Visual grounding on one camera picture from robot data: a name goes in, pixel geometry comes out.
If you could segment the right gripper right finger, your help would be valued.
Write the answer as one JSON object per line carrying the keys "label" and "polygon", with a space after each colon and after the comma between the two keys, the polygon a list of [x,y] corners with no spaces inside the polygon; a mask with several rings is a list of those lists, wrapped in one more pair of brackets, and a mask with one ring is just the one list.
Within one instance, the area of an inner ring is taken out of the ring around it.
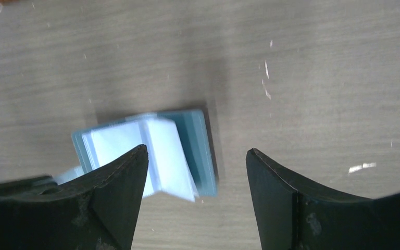
{"label": "right gripper right finger", "polygon": [[400,249],[400,193],[365,198],[246,154],[262,249]]}

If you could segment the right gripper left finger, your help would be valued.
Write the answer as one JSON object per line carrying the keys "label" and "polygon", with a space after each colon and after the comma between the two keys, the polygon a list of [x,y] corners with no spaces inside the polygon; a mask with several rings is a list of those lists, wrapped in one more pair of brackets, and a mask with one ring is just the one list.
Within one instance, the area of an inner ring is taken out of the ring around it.
{"label": "right gripper left finger", "polygon": [[1,182],[0,249],[130,249],[147,170],[141,144],[64,184]]}

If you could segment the blue card holder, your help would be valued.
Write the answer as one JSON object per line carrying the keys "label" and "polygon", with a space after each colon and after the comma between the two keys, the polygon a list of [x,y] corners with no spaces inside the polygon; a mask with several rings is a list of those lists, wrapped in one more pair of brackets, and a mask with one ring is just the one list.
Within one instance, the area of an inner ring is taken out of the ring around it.
{"label": "blue card holder", "polygon": [[199,109],[148,112],[76,131],[80,164],[58,175],[64,184],[111,163],[137,145],[148,150],[143,197],[159,192],[194,202],[216,196],[217,182],[204,113]]}

